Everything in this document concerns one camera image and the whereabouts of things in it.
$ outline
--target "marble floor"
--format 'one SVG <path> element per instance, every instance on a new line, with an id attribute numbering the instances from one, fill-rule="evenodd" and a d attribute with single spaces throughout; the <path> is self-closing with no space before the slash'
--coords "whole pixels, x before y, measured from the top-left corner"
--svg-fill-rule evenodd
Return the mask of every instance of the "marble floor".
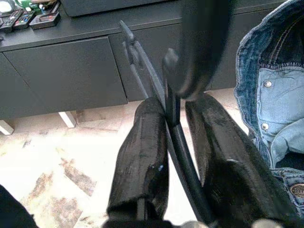
<path id="1" fill-rule="evenodd" d="M 247 133 L 233 89 L 209 93 Z M 73 112 L 73 129 L 58 114 L 7 120 L 15 132 L 0 133 L 0 184 L 35 215 L 40 228 L 99 228 L 107 219 L 118 150 L 139 104 Z M 181 124 L 194 156 L 184 110 Z M 175 225 L 195 220 L 171 160 L 165 219 Z"/>

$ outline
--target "cabinet leg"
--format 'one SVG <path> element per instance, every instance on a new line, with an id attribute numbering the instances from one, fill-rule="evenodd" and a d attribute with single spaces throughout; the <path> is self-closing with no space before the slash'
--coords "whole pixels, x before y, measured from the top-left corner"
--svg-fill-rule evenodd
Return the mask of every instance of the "cabinet leg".
<path id="1" fill-rule="evenodd" d="M 0 132 L 5 135 L 11 135 L 14 132 L 14 128 L 9 126 L 4 120 L 0 120 Z"/>
<path id="2" fill-rule="evenodd" d="M 62 120 L 66 123 L 68 128 L 74 128 L 76 126 L 76 120 L 72 116 L 71 112 L 60 112 Z"/>

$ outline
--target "shelf top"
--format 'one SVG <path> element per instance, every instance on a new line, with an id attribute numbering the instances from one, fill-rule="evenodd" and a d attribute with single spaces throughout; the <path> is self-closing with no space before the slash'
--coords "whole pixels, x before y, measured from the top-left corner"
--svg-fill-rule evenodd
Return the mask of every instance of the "shelf top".
<path id="1" fill-rule="evenodd" d="M 240 0 L 234 14 L 274 9 L 284 0 Z M 61 20 L 55 27 L 31 28 L 8 34 L 0 32 L 0 52 L 38 47 L 119 33 L 123 20 L 131 30 L 181 23 L 181 0 L 164 1 L 139 7 L 113 10 L 80 17 L 69 17 L 60 8 Z"/>

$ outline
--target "denim jacket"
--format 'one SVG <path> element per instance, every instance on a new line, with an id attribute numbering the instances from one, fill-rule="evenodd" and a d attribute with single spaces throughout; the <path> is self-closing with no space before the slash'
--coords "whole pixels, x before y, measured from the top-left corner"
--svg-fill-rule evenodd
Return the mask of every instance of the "denim jacket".
<path id="1" fill-rule="evenodd" d="M 235 96 L 249 136 L 304 216 L 304 0 L 289 0 L 240 42 Z"/>

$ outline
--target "metal button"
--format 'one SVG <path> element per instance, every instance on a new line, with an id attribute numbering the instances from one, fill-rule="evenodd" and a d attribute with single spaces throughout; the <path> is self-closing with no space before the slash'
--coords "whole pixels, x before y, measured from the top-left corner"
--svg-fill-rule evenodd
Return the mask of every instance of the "metal button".
<path id="1" fill-rule="evenodd" d="M 264 86 L 267 87 L 267 88 L 269 88 L 269 87 L 272 86 L 272 82 L 271 81 L 265 81 L 264 82 Z"/>
<path id="2" fill-rule="evenodd" d="M 263 129 L 264 131 L 268 130 L 268 128 L 269 128 L 269 125 L 268 125 L 268 124 L 262 123 L 262 129 Z"/>

